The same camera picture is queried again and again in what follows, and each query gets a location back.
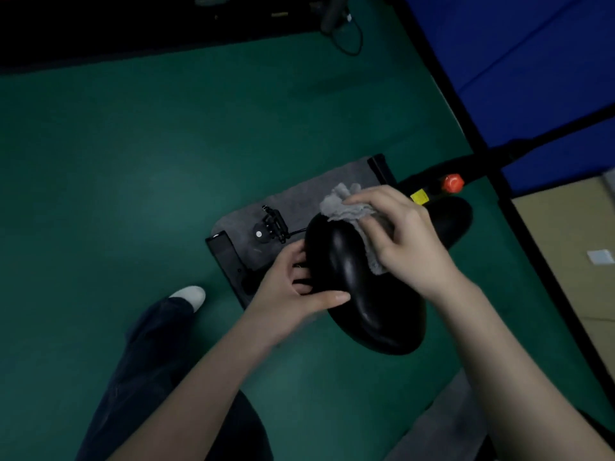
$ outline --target right hand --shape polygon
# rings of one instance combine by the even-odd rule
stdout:
[[[375,218],[359,224],[372,240],[380,262],[398,279],[435,301],[462,277],[440,242],[427,209],[391,186],[375,186],[348,197],[344,204],[368,203],[395,226],[393,239]]]

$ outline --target green floor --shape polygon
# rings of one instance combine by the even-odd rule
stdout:
[[[140,311],[207,288],[205,350],[239,317],[204,244],[224,214],[364,155],[398,177],[469,152],[395,15],[353,0],[358,58],[318,34],[0,78],[0,458],[67,460]],[[564,394],[615,414],[488,182],[455,260]],[[459,368],[430,311],[405,357],[327,316],[244,385],[278,460],[381,459]]]

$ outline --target red emergency stop button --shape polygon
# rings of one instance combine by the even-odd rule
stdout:
[[[464,184],[463,178],[457,173],[453,173],[444,178],[444,181],[442,181],[442,189],[449,194],[457,194],[461,192]]]

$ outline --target hand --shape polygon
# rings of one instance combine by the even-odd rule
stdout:
[[[310,278],[309,269],[295,266],[306,260],[303,249],[303,240],[282,249],[241,318],[266,347],[284,340],[310,315],[350,300],[343,291],[309,294],[311,286],[293,283]]]
[[[359,220],[380,262],[419,294],[433,302],[454,279],[461,277],[426,208],[388,185],[370,187],[344,201],[347,205],[356,203],[371,204],[394,224],[391,239],[373,217]]]

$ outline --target forearm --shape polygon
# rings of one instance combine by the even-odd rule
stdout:
[[[548,380],[491,306],[461,274],[435,301],[509,460],[613,460],[611,449]]]
[[[268,352],[240,320],[110,461],[204,460],[243,380]]]

